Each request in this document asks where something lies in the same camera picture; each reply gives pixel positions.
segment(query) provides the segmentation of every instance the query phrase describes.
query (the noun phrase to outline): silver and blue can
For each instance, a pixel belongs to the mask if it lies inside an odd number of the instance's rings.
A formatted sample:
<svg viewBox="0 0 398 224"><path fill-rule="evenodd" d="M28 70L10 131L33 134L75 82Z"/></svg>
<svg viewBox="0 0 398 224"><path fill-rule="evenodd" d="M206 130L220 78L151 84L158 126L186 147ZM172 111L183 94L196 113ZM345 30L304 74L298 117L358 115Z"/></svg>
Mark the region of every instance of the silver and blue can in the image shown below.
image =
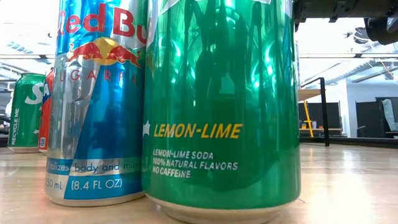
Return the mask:
<svg viewBox="0 0 398 224"><path fill-rule="evenodd" d="M60 0L45 192L66 206L143 196L146 0Z"/></svg>

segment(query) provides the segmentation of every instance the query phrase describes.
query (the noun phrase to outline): green soda can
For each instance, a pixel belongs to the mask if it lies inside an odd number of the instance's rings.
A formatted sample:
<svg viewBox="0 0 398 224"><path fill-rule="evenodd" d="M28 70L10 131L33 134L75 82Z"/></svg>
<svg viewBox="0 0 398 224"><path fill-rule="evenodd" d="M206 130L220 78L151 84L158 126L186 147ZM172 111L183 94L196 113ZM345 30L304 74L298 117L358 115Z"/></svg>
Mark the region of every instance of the green soda can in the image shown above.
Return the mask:
<svg viewBox="0 0 398 224"><path fill-rule="evenodd" d="M45 75L23 73L16 81L8 137L8 148L14 152L39 152L44 79Z"/></svg>
<svg viewBox="0 0 398 224"><path fill-rule="evenodd" d="M143 188L189 223L300 195L292 0L149 1Z"/></svg>

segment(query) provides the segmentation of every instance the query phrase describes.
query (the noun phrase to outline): red can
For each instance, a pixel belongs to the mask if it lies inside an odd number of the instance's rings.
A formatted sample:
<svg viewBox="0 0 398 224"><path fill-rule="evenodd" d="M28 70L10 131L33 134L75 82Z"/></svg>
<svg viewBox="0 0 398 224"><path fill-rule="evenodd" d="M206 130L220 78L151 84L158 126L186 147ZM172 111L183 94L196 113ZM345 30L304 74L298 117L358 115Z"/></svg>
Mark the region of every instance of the red can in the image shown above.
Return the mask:
<svg viewBox="0 0 398 224"><path fill-rule="evenodd" d="M43 153L47 153L47 146L49 144L53 78L54 70L53 68L51 68L51 72L45 77L43 89L42 117L40 120L39 151Z"/></svg>

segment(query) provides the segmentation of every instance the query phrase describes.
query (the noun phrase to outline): red bull can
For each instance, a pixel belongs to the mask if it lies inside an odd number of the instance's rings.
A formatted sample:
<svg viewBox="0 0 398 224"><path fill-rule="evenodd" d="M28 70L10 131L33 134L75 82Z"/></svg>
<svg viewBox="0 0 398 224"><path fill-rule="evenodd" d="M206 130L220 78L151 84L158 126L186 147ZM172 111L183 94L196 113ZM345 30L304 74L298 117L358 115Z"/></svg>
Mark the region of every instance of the red bull can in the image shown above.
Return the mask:
<svg viewBox="0 0 398 224"><path fill-rule="evenodd" d="M51 117L51 92L54 78L54 69L51 68L51 72L45 77L43 87L43 104L42 104L42 116L40 119L40 131L39 131L39 151L47 153L47 146L49 144L49 129L50 129L50 117Z"/></svg>
<svg viewBox="0 0 398 224"><path fill-rule="evenodd" d="M143 196L146 0L61 0L45 192L66 206Z"/></svg>

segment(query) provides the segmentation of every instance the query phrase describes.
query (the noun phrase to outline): can bottom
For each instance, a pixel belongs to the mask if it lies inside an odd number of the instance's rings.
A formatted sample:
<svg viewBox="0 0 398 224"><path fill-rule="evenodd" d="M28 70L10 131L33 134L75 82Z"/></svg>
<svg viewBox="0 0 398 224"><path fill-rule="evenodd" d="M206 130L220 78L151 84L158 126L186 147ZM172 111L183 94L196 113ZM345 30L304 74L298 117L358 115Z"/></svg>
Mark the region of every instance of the can bottom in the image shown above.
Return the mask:
<svg viewBox="0 0 398 224"><path fill-rule="evenodd" d="M206 209L177 205L147 195L149 199L159 204L162 211L169 217L194 224L260 224L274 219L278 212L292 202L272 208L255 208L245 210Z"/></svg>
<svg viewBox="0 0 398 224"><path fill-rule="evenodd" d="M69 207L99 207L107 205L116 205L119 203L128 202L134 199L138 199L145 196L144 192L138 192L131 195L125 195L115 198L97 199L97 200L67 200L57 199L50 197L50 201L57 205L69 206Z"/></svg>
<svg viewBox="0 0 398 224"><path fill-rule="evenodd" d="M37 147L10 147L9 149L13 150L15 153L39 153Z"/></svg>

